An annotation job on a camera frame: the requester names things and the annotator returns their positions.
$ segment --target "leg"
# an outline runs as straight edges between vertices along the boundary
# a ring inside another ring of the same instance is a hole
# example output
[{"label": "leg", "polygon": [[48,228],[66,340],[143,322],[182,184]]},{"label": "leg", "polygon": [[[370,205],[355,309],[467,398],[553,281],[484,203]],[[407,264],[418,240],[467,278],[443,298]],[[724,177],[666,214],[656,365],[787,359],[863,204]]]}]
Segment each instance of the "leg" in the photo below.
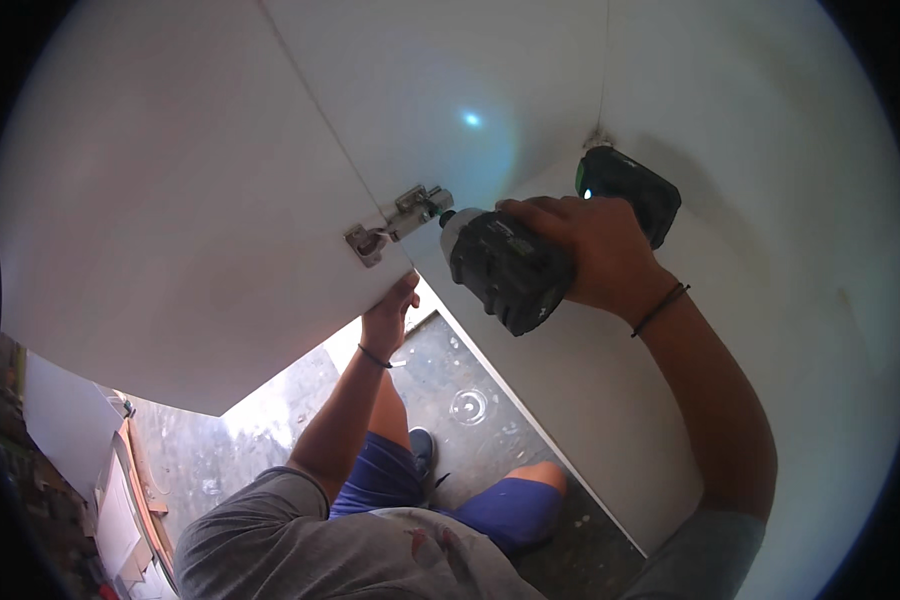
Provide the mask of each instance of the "leg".
[{"label": "leg", "polygon": [[384,372],[367,430],[410,450],[410,436],[407,433],[409,428],[407,407],[403,405],[400,394],[396,392],[394,380],[388,372]]},{"label": "leg", "polygon": [[330,507],[330,519],[375,509],[420,506],[425,501],[410,450],[407,409],[390,374],[384,373],[363,449]]},{"label": "leg", "polygon": [[556,488],[560,492],[561,497],[567,494],[567,477],[564,475],[564,470],[556,462],[543,461],[537,464],[517,466],[514,470],[504,475],[504,479],[508,477],[539,481]]},{"label": "leg", "polygon": [[566,477],[555,462],[520,466],[442,513],[484,534],[505,555],[546,542],[566,494]]}]

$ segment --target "bracelet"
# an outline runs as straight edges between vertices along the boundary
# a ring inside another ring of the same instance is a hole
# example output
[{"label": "bracelet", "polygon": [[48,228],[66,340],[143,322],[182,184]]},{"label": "bracelet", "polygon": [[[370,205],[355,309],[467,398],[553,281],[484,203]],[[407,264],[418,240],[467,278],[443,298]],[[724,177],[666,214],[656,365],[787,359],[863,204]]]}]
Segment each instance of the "bracelet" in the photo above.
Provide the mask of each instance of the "bracelet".
[{"label": "bracelet", "polygon": [[380,365],[380,366],[383,367],[384,369],[392,369],[392,368],[394,367],[394,365],[392,365],[392,364],[390,364],[390,363],[385,363],[384,361],[380,360],[379,358],[377,358],[376,356],[374,356],[373,354],[371,354],[371,352],[370,352],[368,349],[366,349],[365,347],[363,347],[362,345],[360,345],[360,343],[357,344],[357,348],[359,348],[360,350],[362,350],[362,351],[363,351],[363,354],[366,354],[366,357],[367,357],[367,358],[369,358],[370,360],[372,360],[372,361],[375,362],[376,364]]},{"label": "bracelet", "polygon": [[673,287],[670,292],[668,292],[662,300],[660,300],[660,304],[658,304],[653,310],[649,311],[646,317],[642,318],[640,322],[636,323],[636,327],[633,328],[633,333],[630,334],[630,338],[636,338],[636,336],[640,335],[640,330],[643,330],[647,324],[657,315],[660,314],[664,308],[668,305],[672,304],[680,296],[683,296],[687,290],[690,289],[689,285],[684,285],[681,282],[676,282],[676,285]]}]

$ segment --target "person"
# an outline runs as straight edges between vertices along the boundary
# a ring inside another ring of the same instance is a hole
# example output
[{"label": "person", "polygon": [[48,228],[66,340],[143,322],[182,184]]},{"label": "person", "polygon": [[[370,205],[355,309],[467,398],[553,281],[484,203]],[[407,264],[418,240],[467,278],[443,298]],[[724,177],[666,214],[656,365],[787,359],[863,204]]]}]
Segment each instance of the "person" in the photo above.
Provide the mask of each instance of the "person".
[{"label": "person", "polygon": [[[763,540],[777,480],[754,389],[658,264],[624,199],[508,199],[499,209],[572,254],[569,300],[640,326],[683,416],[702,498],[623,597],[732,598]],[[551,535],[566,490],[558,465],[516,468],[456,510],[424,508],[433,441],[408,431],[384,368],[403,342],[404,313],[419,301],[418,280],[408,274],[363,315],[360,348],[286,465],[181,535],[184,600],[542,597],[507,557]]]}]

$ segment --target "concealed hinge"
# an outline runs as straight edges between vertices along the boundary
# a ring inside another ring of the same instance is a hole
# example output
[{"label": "concealed hinge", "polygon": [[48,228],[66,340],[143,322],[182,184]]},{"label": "concealed hinge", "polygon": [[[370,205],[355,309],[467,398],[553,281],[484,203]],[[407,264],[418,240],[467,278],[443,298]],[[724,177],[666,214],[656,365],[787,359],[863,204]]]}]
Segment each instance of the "concealed hinge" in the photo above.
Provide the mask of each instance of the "concealed hinge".
[{"label": "concealed hinge", "polygon": [[380,262],[387,242],[399,242],[424,223],[435,219],[453,207],[453,196],[441,186],[427,191],[422,185],[413,187],[393,201],[396,212],[386,217],[386,227],[365,229],[357,223],[343,234],[343,240],[353,249],[367,269]]}]

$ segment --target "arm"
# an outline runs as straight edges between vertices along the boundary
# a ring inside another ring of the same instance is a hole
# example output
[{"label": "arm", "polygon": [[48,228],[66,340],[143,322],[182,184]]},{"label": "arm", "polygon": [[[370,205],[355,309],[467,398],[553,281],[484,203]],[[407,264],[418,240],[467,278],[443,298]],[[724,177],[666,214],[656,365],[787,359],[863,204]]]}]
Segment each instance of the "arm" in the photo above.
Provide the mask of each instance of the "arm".
[{"label": "arm", "polygon": [[[403,344],[407,309],[420,305],[420,297],[414,293],[419,281],[415,272],[407,274],[362,317],[360,345],[384,363]],[[331,504],[353,471],[364,444],[383,376],[384,367],[358,349],[289,453],[287,466],[319,482]]]},{"label": "arm", "polygon": [[[607,310],[634,327],[677,279],[660,267],[621,198],[508,199],[501,210],[563,246],[576,262],[569,300]],[[777,450],[760,401],[688,294],[643,328],[667,380],[703,479],[699,508],[753,515],[774,503]]]}]

